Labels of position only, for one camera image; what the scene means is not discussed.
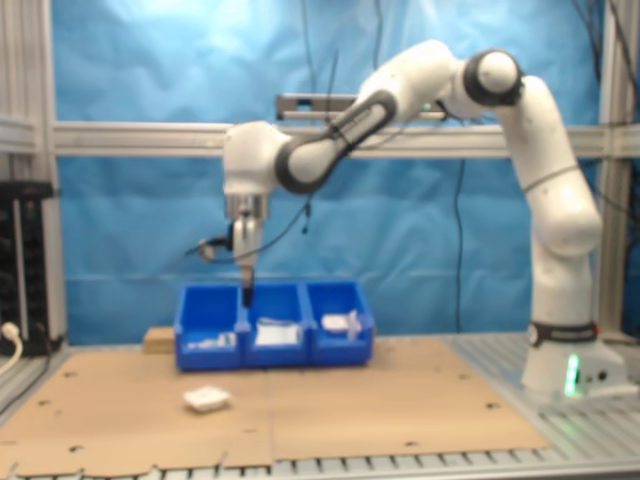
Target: cardboard floor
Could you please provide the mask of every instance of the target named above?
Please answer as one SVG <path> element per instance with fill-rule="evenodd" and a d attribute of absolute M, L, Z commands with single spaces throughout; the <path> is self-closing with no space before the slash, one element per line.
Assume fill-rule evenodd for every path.
<path fill-rule="evenodd" d="M 189 411 L 182 394 L 205 385 L 232 406 Z M 172 355 L 96 352 L 72 356 L 0 430 L 0 477 L 548 446 L 435 338 L 380 342 L 368 367 L 330 370 L 185 375 Z"/>

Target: white cable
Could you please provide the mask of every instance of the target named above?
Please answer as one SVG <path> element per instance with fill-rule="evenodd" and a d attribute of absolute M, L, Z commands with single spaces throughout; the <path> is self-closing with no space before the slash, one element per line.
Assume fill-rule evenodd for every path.
<path fill-rule="evenodd" d="M 22 345 L 22 340 L 20 339 L 20 330 L 15 324 L 5 323 L 4 325 L 2 325 L 2 329 L 0 330 L 0 333 L 2 333 L 2 336 L 4 336 L 7 340 L 12 342 L 16 347 L 16 350 L 13 352 L 13 355 L 9 359 L 9 361 L 4 365 L 2 365 L 2 367 L 0 367 L 0 377 L 1 377 L 5 373 L 7 373 L 9 370 L 11 370 L 11 368 L 13 368 L 13 366 L 16 363 L 18 363 L 18 360 L 20 360 L 20 357 L 22 356 L 23 345 Z"/>

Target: blue plastic bin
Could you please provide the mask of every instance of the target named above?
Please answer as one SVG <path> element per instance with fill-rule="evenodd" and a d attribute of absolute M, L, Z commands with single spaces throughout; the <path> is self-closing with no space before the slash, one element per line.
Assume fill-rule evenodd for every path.
<path fill-rule="evenodd" d="M 242 367 L 242 350 L 248 324 L 238 287 L 186 286 L 174 328 L 176 362 L 181 370 L 231 370 Z M 235 344 L 212 344 L 225 333 L 235 334 Z"/>
<path fill-rule="evenodd" d="M 303 286 L 298 283 L 258 283 L 253 304 L 248 311 L 249 335 L 244 364 L 247 367 L 304 366 L 310 362 L 309 347 L 313 321 L 301 304 Z M 291 321 L 300 328 L 296 345 L 257 345 L 258 322 L 261 318 Z"/>
<path fill-rule="evenodd" d="M 373 354 L 374 320 L 357 282 L 310 282 L 306 286 L 316 329 L 311 345 L 311 362 L 317 366 L 364 365 Z M 325 314 L 348 314 L 356 310 L 362 330 L 350 340 L 322 327 Z"/>

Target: cable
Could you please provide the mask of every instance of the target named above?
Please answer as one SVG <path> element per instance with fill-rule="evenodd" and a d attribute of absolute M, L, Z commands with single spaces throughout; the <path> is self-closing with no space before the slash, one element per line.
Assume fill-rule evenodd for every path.
<path fill-rule="evenodd" d="M 587 165 L 585 165 L 586 167 L 592 167 L 597 165 L 598 163 L 601 163 L 602 160 L 593 160 L 591 162 L 589 162 Z M 634 224 L 638 224 L 640 222 L 640 218 L 638 218 L 637 214 L 635 214 L 630 208 L 627 208 L 623 205 L 620 205 L 619 203 L 615 202 L 614 200 L 611 200 L 602 190 L 600 190 L 596 185 L 592 185 L 591 182 L 589 181 L 589 179 L 585 176 L 585 179 L 587 180 L 587 184 L 589 185 L 589 187 L 591 188 L 591 190 L 593 191 L 593 193 L 595 195 L 597 195 L 599 198 L 602 199 L 603 202 L 605 202 L 607 205 L 609 205 L 611 208 L 613 208 L 614 210 L 620 212 L 620 213 L 624 213 L 625 215 L 627 215 L 629 217 L 629 221 L 634 223 Z"/>
<path fill-rule="evenodd" d="M 374 150 L 378 147 L 381 147 L 382 145 L 384 145 L 387 142 L 390 142 L 391 140 L 393 140 L 394 138 L 398 137 L 399 135 L 401 135 L 409 126 L 409 124 L 411 123 L 411 120 L 407 120 L 402 127 L 400 127 L 398 129 L 398 131 L 393 132 L 392 134 L 388 135 L 386 138 L 383 138 L 382 140 L 380 140 L 379 142 L 375 142 L 375 143 L 370 143 L 370 144 L 366 144 L 366 145 L 362 145 L 360 147 L 360 150 Z"/>
<path fill-rule="evenodd" d="M 278 243 L 280 240 L 282 240 L 285 237 L 285 235 L 287 235 L 287 233 L 289 233 L 291 231 L 291 229 L 293 228 L 293 226 L 296 224 L 296 222 L 302 216 L 303 213 L 306 213 L 307 218 L 309 216 L 311 216 L 311 199 L 312 198 L 313 198 L 313 194 L 309 195 L 309 197 L 305 201 L 304 205 L 302 205 L 302 208 L 300 208 L 300 210 L 298 210 L 298 213 L 296 213 L 293 216 L 293 218 L 291 219 L 289 224 L 285 227 L 285 229 L 282 232 L 280 232 L 275 238 L 271 239 L 269 242 L 263 244 L 262 246 L 254 249 L 254 250 L 250 250 L 250 251 L 242 253 L 240 255 L 235 255 L 235 256 L 232 256 L 232 257 L 229 257 L 229 258 L 213 259 L 213 260 L 209 260 L 207 263 L 212 263 L 212 264 L 234 263 L 237 260 L 242 260 L 243 258 L 249 257 L 251 255 L 255 255 L 257 253 L 264 252 L 265 250 L 273 247 L 276 243 Z M 201 245 L 199 245 L 199 246 L 197 246 L 195 248 L 190 248 L 189 250 L 187 250 L 186 255 L 192 255 L 193 253 L 197 253 L 200 248 L 201 248 Z"/>
<path fill-rule="evenodd" d="M 591 53 L 593 55 L 593 70 L 594 70 L 596 79 L 598 80 L 598 83 L 600 83 L 600 80 L 602 78 L 601 67 L 600 67 L 600 55 L 602 52 L 601 52 L 601 47 L 598 46 L 598 41 L 596 40 L 597 37 L 594 37 L 595 31 L 594 31 L 593 21 L 590 19 L 587 19 L 584 12 L 578 5 L 577 0 L 571 0 L 571 3 L 573 4 L 573 8 L 575 9 L 575 11 L 578 13 L 580 20 L 582 21 L 582 24 L 587 30 L 587 36 L 589 37 L 589 44 L 591 45 Z"/>
<path fill-rule="evenodd" d="M 384 33 L 384 17 L 382 15 L 380 0 L 373 0 L 373 3 L 375 4 L 376 15 L 378 17 L 376 41 L 373 48 L 373 70 L 376 71 L 380 62 L 380 48 L 382 47 L 382 34 Z"/>
<path fill-rule="evenodd" d="M 16 402 L 18 402 L 20 399 L 22 399 L 27 392 L 29 392 L 29 390 L 31 390 L 40 380 L 42 380 L 42 378 L 47 374 L 47 372 L 49 371 L 49 367 L 51 366 L 51 357 L 53 356 L 53 351 L 51 348 L 51 341 L 49 340 L 49 337 L 47 336 L 44 327 L 42 326 L 42 324 L 40 323 L 36 323 L 36 327 L 38 328 L 38 330 L 40 331 L 42 337 L 44 338 L 45 341 L 45 345 L 47 348 L 47 358 L 44 362 L 44 365 L 42 367 L 42 370 L 40 370 L 40 373 L 38 373 L 38 375 L 31 380 L 31 382 L 29 382 L 29 384 L 22 389 L 22 391 L 20 393 L 18 393 L 15 397 L 13 397 L 11 400 L 9 400 L 9 403 L 7 403 L 4 407 L 2 407 L 2 409 L 0 409 L 0 417 L 2 415 L 4 415 L 5 413 L 7 413 L 9 411 L 9 409 L 15 405 Z"/>
<path fill-rule="evenodd" d="M 13 366 L 18 363 L 20 357 L 22 356 L 23 345 L 22 340 L 20 339 L 20 330 L 14 323 L 4 323 L 2 325 L 2 336 L 4 336 L 7 340 L 15 346 L 15 351 L 11 358 L 0 367 L 0 377 L 7 373 L 9 370 L 13 368 Z"/>
<path fill-rule="evenodd" d="M 458 181 L 456 183 L 456 191 L 453 196 L 453 210 L 458 226 L 458 258 L 456 260 L 456 304 L 455 304 L 455 326 L 456 333 L 462 333 L 462 319 L 460 317 L 461 299 L 462 299 L 462 257 L 464 254 L 464 229 L 462 228 L 462 216 L 460 215 L 460 193 L 462 192 L 462 184 L 464 182 L 464 172 L 467 165 L 465 158 L 460 160 L 460 168 L 458 169 Z"/>
<path fill-rule="evenodd" d="M 313 67 L 313 57 L 311 56 L 311 39 L 309 38 L 309 18 L 307 15 L 307 0 L 300 0 L 300 10 L 302 13 L 302 33 L 304 38 L 304 50 L 307 57 L 307 65 L 309 67 L 309 81 L 311 82 L 312 93 L 317 93 L 318 82 L 316 79 L 316 71 Z"/>
<path fill-rule="evenodd" d="M 636 74 L 633 69 L 633 62 L 631 61 L 631 53 L 629 52 L 629 43 L 627 42 L 626 37 L 624 36 L 624 32 L 622 30 L 622 24 L 620 22 L 620 15 L 618 14 L 618 7 L 616 7 L 615 3 L 609 0 L 609 8 L 611 9 L 611 14 L 613 15 L 613 20 L 616 24 L 616 40 L 620 43 L 620 47 L 622 48 L 622 58 L 624 59 L 624 63 L 627 66 L 627 75 L 629 76 L 629 81 L 631 82 L 631 88 L 633 91 L 633 102 L 632 102 L 632 111 L 631 113 L 635 113 L 635 109 L 638 104 L 638 81 L 636 79 Z"/>
<path fill-rule="evenodd" d="M 327 87 L 327 103 L 325 109 L 325 122 L 331 123 L 331 94 L 333 93 L 333 85 L 336 80 L 336 72 L 338 71 L 338 62 L 340 61 L 340 50 L 336 48 L 333 54 L 333 62 L 331 63 L 331 72 L 329 73 L 329 86 Z"/>

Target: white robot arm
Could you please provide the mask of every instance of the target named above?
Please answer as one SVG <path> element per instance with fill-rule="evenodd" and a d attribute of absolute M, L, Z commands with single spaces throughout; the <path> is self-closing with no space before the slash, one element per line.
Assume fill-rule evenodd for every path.
<path fill-rule="evenodd" d="M 418 44 L 367 79 L 356 102 L 320 133 L 290 137 L 266 122 L 235 126 L 224 143 L 228 245 L 251 304 L 268 196 L 311 194 L 337 163 L 393 122 L 439 102 L 459 118 L 492 110 L 532 212 L 531 352 L 523 383 L 547 397 L 635 392 L 624 362 L 597 339 L 589 253 L 602 223 L 551 92 L 506 52 L 455 58 L 438 41 Z"/>

